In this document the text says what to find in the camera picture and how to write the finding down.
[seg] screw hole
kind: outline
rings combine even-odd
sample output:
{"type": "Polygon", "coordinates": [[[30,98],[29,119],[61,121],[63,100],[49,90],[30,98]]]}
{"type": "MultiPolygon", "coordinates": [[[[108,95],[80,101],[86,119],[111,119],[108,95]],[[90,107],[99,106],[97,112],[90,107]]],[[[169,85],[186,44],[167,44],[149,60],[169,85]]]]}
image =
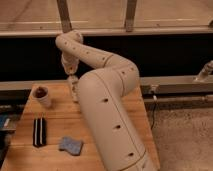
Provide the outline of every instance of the screw hole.
{"type": "Polygon", "coordinates": [[[114,127],[114,129],[120,129],[120,128],[121,128],[120,125],[116,125],[116,126],[114,127]]]}
{"type": "Polygon", "coordinates": [[[128,157],[133,157],[134,156],[134,153],[129,153],[128,154],[128,157]]]}
{"type": "Polygon", "coordinates": [[[109,100],[107,98],[102,100],[104,103],[107,103],[109,100]]]}

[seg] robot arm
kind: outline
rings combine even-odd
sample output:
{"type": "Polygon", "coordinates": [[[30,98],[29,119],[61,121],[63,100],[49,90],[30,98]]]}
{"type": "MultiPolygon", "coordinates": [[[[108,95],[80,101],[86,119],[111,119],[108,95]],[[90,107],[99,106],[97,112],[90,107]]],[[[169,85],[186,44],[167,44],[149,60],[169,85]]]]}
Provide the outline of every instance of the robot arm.
{"type": "Polygon", "coordinates": [[[139,83],[139,72],[130,60],[81,44],[75,31],[61,34],[56,45],[62,50],[65,72],[75,72],[78,59],[93,67],[77,84],[81,111],[94,137],[104,166],[109,171],[156,171],[141,142],[121,97],[139,83]]]}

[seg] gray sponge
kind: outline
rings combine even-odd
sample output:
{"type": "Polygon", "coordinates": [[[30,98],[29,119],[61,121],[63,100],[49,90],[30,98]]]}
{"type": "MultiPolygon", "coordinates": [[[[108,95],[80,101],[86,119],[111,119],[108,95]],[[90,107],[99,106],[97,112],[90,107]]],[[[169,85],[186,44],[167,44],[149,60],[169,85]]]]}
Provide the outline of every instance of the gray sponge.
{"type": "Polygon", "coordinates": [[[60,151],[67,151],[73,156],[79,156],[83,146],[83,141],[77,141],[70,137],[63,137],[59,144],[60,151]]]}

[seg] cup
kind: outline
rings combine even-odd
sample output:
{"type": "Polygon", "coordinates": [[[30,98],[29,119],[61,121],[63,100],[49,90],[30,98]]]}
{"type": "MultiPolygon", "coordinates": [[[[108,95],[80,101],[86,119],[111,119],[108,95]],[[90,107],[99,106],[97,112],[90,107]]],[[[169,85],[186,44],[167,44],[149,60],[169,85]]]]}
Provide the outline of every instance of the cup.
{"type": "Polygon", "coordinates": [[[39,86],[33,91],[33,97],[45,108],[50,108],[52,105],[48,89],[39,86]]]}

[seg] wooden tabletop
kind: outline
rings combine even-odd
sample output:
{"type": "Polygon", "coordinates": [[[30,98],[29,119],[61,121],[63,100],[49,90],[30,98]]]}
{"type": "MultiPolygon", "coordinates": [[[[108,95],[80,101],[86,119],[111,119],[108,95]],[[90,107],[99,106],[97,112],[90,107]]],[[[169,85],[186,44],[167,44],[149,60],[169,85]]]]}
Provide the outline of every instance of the wooden tabletop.
{"type": "MultiPolygon", "coordinates": [[[[30,94],[12,138],[2,171],[104,171],[79,105],[72,102],[67,84],[51,83],[42,84],[42,86],[49,89],[53,107],[51,109],[41,107],[31,96],[32,93],[30,94]],[[47,120],[47,145],[35,148],[32,145],[33,120],[41,116],[47,120]],[[80,156],[74,157],[58,150],[59,141],[64,136],[84,141],[80,156]]],[[[158,155],[140,88],[136,88],[122,100],[130,119],[159,169],[158,155]]]]}

